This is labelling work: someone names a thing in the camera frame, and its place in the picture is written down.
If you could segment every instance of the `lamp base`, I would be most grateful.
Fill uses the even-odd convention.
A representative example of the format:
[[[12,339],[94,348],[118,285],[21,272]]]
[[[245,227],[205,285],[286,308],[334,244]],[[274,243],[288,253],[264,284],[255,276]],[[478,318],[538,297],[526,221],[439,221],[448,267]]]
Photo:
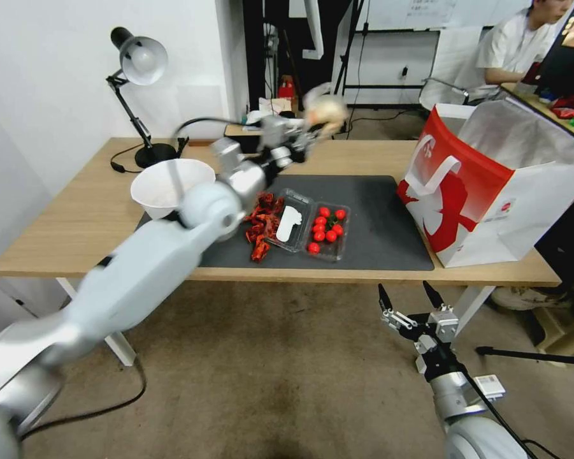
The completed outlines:
[[[176,159],[178,157],[180,157],[180,151],[177,152],[172,145],[168,145],[167,143],[154,143],[151,148],[142,147],[138,150],[136,156],[134,156],[134,160],[138,167],[148,168],[161,161]]]

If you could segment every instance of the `white bowl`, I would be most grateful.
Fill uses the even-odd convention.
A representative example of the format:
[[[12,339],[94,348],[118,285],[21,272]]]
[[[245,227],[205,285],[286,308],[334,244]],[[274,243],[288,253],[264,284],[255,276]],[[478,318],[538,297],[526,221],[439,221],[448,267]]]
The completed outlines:
[[[215,171],[197,159],[170,159],[143,170],[132,182],[129,191],[152,219],[160,219],[178,207],[178,196],[172,183],[168,163],[176,164],[176,171],[187,192],[194,185],[215,181]]]

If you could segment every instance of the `whiteboard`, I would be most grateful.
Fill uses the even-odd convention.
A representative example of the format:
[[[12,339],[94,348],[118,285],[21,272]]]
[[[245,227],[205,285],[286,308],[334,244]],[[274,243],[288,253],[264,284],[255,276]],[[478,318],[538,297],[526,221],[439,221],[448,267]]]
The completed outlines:
[[[357,30],[494,26],[531,0],[364,0]]]

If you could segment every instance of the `red and white paper bag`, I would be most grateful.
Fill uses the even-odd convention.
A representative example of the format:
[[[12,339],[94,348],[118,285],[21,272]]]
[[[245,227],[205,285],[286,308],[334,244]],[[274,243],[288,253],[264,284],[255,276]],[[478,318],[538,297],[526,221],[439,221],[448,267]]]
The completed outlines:
[[[398,194],[444,266],[517,261],[574,200],[574,137],[506,101],[437,104]]]

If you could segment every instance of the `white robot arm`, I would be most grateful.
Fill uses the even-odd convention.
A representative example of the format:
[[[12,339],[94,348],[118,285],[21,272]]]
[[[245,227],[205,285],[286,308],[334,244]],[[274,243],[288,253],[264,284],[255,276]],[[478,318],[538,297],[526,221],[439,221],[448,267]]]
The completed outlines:
[[[382,321],[402,337],[414,342],[417,367],[433,390],[438,419],[446,432],[444,457],[447,459],[527,459],[535,455],[509,426],[501,426],[481,416],[491,410],[489,403],[501,398],[505,389],[495,375],[472,378],[452,352],[459,318],[445,305],[440,294],[423,282],[436,308],[430,314],[406,316],[393,309],[386,290],[378,284]]]
[[[62,387],[62,364],[144,320],[211,244],[235,232],[259,192],[291,163],[305,161],[308,149],[346,119],[340,100],[320,96],[313,102],[305,120],[263,119],[257,157],[245,158],[227,138],[215,142],[222,165],[218,181],[188,190],[177,211],[142,226],[99,261],[66,308],[0,333],[0,459],[19,456],[18,439]]]

